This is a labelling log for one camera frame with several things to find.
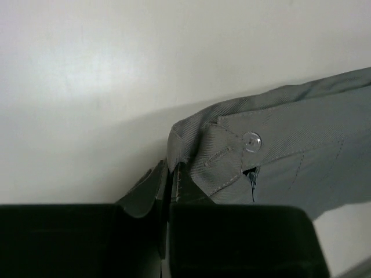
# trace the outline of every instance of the clear plastic button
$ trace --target clear plastic button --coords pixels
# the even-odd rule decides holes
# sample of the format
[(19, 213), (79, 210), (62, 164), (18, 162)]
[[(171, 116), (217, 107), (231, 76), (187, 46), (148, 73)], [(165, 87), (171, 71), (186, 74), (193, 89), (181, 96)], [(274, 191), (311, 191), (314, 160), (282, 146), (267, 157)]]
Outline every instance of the clear plastic button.
[(248, 152), (257, 152), (261, 148), (261, 138), (255, 132), (247, 132), (242, 138), (245, 142), (245, 150)]

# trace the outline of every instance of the garment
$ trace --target garment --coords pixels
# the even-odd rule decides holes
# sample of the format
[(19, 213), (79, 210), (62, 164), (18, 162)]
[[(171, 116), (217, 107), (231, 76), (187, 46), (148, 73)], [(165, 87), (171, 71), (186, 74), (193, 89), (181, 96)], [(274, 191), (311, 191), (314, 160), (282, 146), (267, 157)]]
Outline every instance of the garment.
[(172, 127), (167, 159), (217, 204), (296, 206), (314, 220), (370, 201), (371, 68), (207, 107)]

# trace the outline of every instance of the button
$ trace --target button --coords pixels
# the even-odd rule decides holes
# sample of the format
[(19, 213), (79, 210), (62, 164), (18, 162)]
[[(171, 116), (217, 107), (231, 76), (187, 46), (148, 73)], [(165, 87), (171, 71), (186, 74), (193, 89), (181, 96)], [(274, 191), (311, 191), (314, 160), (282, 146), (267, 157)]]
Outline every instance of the button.
[(257, 152), (261, 148), (261, 138), (254, 132), (247, 132), (242, 137), (245, 142), (245, 150), (248, 152)]

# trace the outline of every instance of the gray fabric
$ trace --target gray fabric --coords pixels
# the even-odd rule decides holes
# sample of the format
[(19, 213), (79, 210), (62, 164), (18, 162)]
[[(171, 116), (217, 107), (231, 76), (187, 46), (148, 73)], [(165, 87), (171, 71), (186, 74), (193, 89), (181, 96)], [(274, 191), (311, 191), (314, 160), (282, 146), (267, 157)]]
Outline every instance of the gray fabric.
[[(188, 163), (216, 203), (251, 203), (242, 172), (255, 166), (256, 203), (295, 205), (316, 218), (371, 200), (370, 85), (367, 68), (207, 107), (173, 126), (169, 168)], [(262, 139), (256, 153), (245, 150), (247, 132)]]

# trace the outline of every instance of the white surface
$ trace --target white surface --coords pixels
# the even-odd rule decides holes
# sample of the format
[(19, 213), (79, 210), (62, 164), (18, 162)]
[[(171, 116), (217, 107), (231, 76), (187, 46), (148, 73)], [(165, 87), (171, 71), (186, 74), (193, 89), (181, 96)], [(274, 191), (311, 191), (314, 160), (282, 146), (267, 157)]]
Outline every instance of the white surface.
[[(0, 203), (115, 201), (164, 157), (175, 121), (370, 66), (369, 11), (348, 0), (2, 0)], [(334, 273), (371, 253), (370, 212), (317, 221)]]

